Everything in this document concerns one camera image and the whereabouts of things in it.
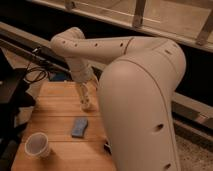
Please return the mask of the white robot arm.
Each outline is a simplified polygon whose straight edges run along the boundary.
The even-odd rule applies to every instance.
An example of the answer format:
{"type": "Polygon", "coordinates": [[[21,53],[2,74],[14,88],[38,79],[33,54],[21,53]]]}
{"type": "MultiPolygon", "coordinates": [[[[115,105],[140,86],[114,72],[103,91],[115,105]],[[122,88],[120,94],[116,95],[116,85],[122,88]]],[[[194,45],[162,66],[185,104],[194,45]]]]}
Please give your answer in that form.
{"type": "Polygon", "coordinates": [[[104,63],[98,104],[117,171],[181,171],[172,95],[186,59],[166,38],[86,39],[76,27],[55,35],[51,49],[67,60],[75,81],[88,79],[81,59],[104,63]]]}

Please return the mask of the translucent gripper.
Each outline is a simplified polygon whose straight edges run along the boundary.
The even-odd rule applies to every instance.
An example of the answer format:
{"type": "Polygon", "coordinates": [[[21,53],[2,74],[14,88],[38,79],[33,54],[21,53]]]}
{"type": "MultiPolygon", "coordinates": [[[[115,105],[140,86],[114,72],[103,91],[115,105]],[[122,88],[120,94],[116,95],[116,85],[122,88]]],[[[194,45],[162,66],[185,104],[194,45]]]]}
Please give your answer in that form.
{"type": "Polygon", "coordinates": [[[80,84],[80,98],[88,99],[90,95],[94,95],[98,89],[98,80],[91,79],[86,83],[80,84]]]}

